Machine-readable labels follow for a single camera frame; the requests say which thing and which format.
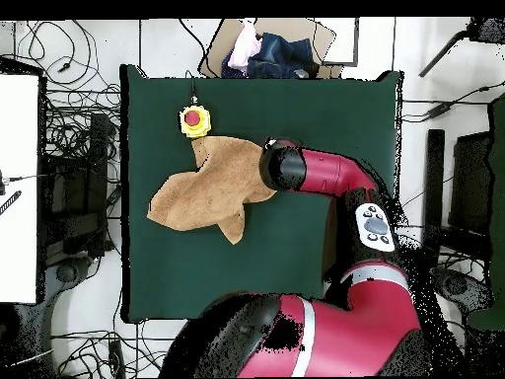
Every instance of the towel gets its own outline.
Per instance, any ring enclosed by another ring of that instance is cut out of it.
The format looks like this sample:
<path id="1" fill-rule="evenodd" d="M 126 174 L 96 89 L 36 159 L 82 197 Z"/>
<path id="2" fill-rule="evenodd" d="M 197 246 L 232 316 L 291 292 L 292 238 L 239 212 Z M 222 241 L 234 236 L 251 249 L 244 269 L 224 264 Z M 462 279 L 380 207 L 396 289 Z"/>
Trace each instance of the towel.
<path id="1" fill-rule="evenodd" d="M 261 147 L 227 136 L 204 136 L 191 145 L 198 170 L 170 176 L 151 199 L 147 217 L 177 231 L 217 224 L 237 244 L 244 234 L 244 204 L 275 194 L 259 176 Z"/>

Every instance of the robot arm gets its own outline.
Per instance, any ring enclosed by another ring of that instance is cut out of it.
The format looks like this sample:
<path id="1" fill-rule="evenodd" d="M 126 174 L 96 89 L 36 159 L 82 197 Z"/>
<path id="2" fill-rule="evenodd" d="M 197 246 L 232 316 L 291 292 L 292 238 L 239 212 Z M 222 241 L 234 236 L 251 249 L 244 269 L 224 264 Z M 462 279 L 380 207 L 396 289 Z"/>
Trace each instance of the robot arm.
<path id="1" fill-rule="evenodd" d="M 160 376 L 427 374 L 397 244 L 369 175 L 343 156 L 275 139 L 265 143 L 259 169 L 272 189 L 337 197 L 336 282 L 326 301 L 243 294 L 214 304 L 187 323 Z M 331 305 L 335 288 L 347 289 L 347 310 Z"/>

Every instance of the pile of clothes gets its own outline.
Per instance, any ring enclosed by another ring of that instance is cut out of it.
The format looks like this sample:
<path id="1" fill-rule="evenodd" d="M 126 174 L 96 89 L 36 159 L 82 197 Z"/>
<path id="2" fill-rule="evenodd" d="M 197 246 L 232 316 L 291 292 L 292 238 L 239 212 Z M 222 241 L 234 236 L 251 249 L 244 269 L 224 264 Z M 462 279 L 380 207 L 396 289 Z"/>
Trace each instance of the pile of clothes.
<path id="1" fill-rule="evenodd" d="M 253 23 L 244 21 L 234 48 L 222 63 L 223 78 L 314 79 L 319 65 L 312 57 L 308 38 L 288 42 L 274 34 L 256 34 Z"/>

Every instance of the floor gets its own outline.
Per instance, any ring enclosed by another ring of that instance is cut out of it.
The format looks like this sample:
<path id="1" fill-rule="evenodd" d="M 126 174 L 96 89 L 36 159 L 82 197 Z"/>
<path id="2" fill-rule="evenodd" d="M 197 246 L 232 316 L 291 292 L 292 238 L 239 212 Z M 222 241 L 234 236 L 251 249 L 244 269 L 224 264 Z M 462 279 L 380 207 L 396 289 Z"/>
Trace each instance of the floor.
<path id="1" fill-rule="evenodd" d="M 451 101 L 477 89 L 505 80 L 503 46 L 461 41 L 453 47 L 424 78 L 418 76 L 424 65 L 440 50 L 456 32 L 463 30 L 469 18 L 360 18 L 359 59 L 356 67 L 346 67 L 342 78 L 373 80 L 386 70 L 404 72 L 403 108 L 404 114 L 424 114 L 431 109 L 434 101 Z M 196 68 L 202 52 L 199 45 L 181 27 L 177 20 L 147 21 L 79 21 L 80 25 L 96 40 L 96 52 L 100 59 L 100 73 L 107 83 L 118 83 L 118 66 L 121 63 L 140 65 L 150 77 L 184 77 L 186 69 L 197 74 Z M 217 29 L 219 20 L 189 20 L 189 26 L 207 46 Z M 88 56 L 88 46 L 81 30 L 71 21 L 58 23 L 67 31 L 75 43 L 75 59 L 84 61 Z M 353 42 L 350 31 L 339 31 L 338 23 L 331 27 L 337 34 L 338 42 L 346 45 Z M 0 54 L 12 53 L 14 44 L 19 48 L 19 55 L 28 54 L 31 41 L 26 23 L 16 24 L 16 39 L 12 25 L 0 24 Z M 44 44 L 47 63 L 62 55 L 72 53 L 72 45 L 62 32 L 52 25 L 46 25 L 39 33 Z M 95 65 L 93 46 L 92 65 Z M 34 42 L 32 54 L 41 53 Z M 58 81 L 71 81 L 79 76 L 80 68 L 71 68 L 58 75 Z M 102 90 L 106 84 L 96 77 L 83 86 L 82 90 Z M 404 123 L 401 128 L 401 173 L 399 198 L 402 203 L 421 193 L 424 188 L 424 157 L 427 131 L 441 128 L 446 131 L 445 176 L 449 179 L 453 173 L 453 147 L 461 135 L 485 131 L 489 128 L 486 104 L 505 92 L 504 87 L 488 92 L 476 93 L 466 98 L 464 104 L 453 106 L 452 110 L 432 121 L 422 123 Z M 447 222 L 451 194 L 451 182 L 444 184 L 444 219 Z M 405 207 L 410 225 L 421 225 L 422 197 L 410 202 Z M 116 208 L 112 216 L 118 216 Z M 109 232 L 120 249 L 120 221 L 111 220 Z M 420 238 L 419 228 L 405 228 L 401 234 L 413 240 Z M 477 277 L 481 272 L 474 271 Z M 53 358 L 56 364 L 65 360 L 70 352 L 79 347 L 84 339 L 94 336 L 99 339 L 104 331 L 112 330 L 112 318 L 116 310 L 121 287 L 121 258 L 117 252 L 109 252 L 101 261 L 100 270 L 77 288 L 65 292 L 58 300 L 52 320 L 54 336 L 74 333 L 71 337 L 53 340 Z M 446 319 L 459 321 L 461 315 L 456 306 L 439 298 Z M 183 326 L 184 321 L 149 321 L 145 324 L 139 348 L 149 350 L 158 357 L 161 364 L 163 353 L 169 348 L 172 339 Z M 135 325 L 123 324 L 117 316 L 116 330 L 132 345 L 123 346 L 126 362 L 135 362 L 137 333 Z M 464 343 L 464 336 L 457 327 L 449 325 L 454 331 L 459 344 Z M 103 358 L 107 358 L 105 344 L 98 344 Z M 157 376 L 157 369 L 150 365 L 142 354 L 138 360 L 138 377 Z M 83 366 L 78 362 L 68 365 L 67 372 L 78 373 Z"/>

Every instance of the green table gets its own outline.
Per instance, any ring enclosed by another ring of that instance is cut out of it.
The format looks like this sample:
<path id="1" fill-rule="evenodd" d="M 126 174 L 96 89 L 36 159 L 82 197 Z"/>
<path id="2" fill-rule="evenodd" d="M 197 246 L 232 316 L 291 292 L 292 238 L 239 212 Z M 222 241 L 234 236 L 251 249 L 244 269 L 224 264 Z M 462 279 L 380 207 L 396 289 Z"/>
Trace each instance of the green table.
<path id="1" fill-rule="evenodd" d="M 493 144 L 489 164 L 494 174 L 491 197 L 492 258 L 489 279 L 494 294 L 494 304 L 488 310 L 469 315 L 469 325 L 481 330 L 505 331 L 505 95 L 488 106 L 489 128 Z"/>
<path id="2" fill-rule="evenodd" d="M 233 246 L 217 226 L 177 232 L 146 218 L 166 178 L 194 171 L 179 111 L 189 79 L 148 79 L 121 66 L 123 320 L 195 318 L 234 290 L 322 296 L 329 199 L 277 193 L 246 205 L 246 230 Z M 394 191 L 399 74 L 356 80 L 196 79 L 213 135 L 262 144 L 266 136 L 303 141 L 370 163 Z"/>

